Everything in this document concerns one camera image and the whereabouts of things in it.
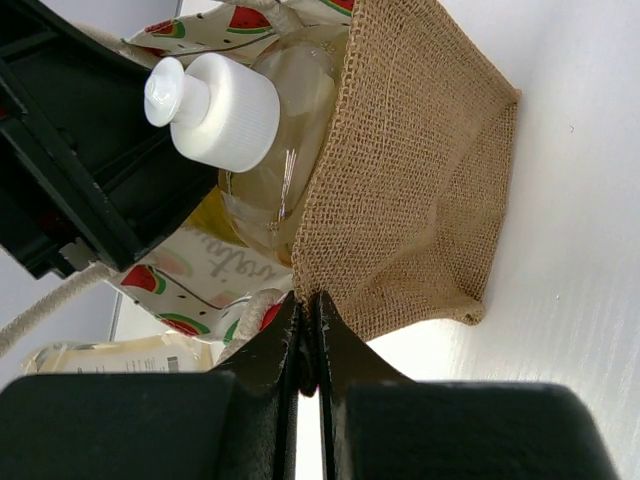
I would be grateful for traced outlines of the amber bottle white cap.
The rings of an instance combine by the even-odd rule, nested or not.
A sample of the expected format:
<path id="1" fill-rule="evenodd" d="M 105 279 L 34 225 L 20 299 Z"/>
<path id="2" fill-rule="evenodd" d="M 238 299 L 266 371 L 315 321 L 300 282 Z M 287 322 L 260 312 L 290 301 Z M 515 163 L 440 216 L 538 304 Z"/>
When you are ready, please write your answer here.
<path id="1" fill-rule="evenodd" d="M 168 57 L 144 87 L 148 122 L 169 126 L 183 157 L 218 170 L 238 238 L 284 266 L 327 139 L 348 36 L 346 25 L 302 28 L 250 66 L 218 53 L 188 67 Z"/>

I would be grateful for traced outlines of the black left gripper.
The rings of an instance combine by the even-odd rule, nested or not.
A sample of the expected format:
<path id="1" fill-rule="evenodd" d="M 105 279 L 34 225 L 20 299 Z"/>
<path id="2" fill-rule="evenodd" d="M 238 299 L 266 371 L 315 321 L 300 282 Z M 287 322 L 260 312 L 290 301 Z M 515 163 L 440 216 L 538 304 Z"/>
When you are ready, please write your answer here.
<path id="1" fill-rule="evenodd" d="M 1 5 L 1 244 L 33 277 L 124 271 L 216 185 L 151 126 L 149 69 L 38 1 Z"/>

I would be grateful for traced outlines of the red dotted canvas bag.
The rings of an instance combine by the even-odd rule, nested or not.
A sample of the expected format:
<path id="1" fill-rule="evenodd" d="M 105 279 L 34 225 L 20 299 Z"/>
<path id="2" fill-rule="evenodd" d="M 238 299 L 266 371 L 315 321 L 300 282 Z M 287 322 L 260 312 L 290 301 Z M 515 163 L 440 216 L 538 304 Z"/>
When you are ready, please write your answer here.
<path id="1" fill-rule="evenodd" d="M 255 302 L 275 301 L 265 288 L 283 273 L 304 306 L 328 293 L 365 340 L 421 320 L 483 318 L 519 94 L 439 2 L 225 1 L 127 41 L 72 25 L 148 77 L 165 58 L 188 67 L 205 53 L 250 66 L 310 26 L 346 25 L 349 36 L 289 266 L 238 238 L 211 167 L 216 185 L 166 240 L 124 271 L 96 260 L 61 277 L 2 329 L 3 351 L 99 281 L 169 328 L 233 345 L 255 334 Z"/>

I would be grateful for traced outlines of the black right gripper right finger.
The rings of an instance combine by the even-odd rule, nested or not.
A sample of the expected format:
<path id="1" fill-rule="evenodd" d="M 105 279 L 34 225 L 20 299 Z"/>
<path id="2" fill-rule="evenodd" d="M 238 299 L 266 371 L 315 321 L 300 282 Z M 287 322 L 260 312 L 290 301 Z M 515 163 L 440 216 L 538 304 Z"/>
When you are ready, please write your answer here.
<path id="1" fill-rule="evenodd" d="M 312 301 L 328 479 L 613 479 L 595 421 L 568 388 L 414 381 Z"/>

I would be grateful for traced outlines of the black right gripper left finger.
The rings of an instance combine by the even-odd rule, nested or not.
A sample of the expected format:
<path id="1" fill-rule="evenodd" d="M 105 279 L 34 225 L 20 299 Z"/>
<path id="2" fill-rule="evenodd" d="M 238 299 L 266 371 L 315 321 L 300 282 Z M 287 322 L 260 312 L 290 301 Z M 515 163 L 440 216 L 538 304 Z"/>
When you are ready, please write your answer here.
<path id="1" fill-rule="evenodd" d="M 5 479 L 290 479 L 301 309 L 202 373 L 57 374 L 1 394 Z"/>

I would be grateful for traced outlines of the cream flat refill pouch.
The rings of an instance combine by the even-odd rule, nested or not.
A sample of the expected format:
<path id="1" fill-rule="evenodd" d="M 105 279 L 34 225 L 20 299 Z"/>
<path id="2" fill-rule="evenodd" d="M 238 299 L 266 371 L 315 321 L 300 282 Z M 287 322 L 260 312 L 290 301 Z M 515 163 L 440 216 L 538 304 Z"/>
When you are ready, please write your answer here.
<path id="1" fill-rule="evenodd" d="M 207 343 L 166 332 L 106 343 L 52 343 L 28 356 L 21 373 L 182 373 L 208 371 L 213 366 Z"/>

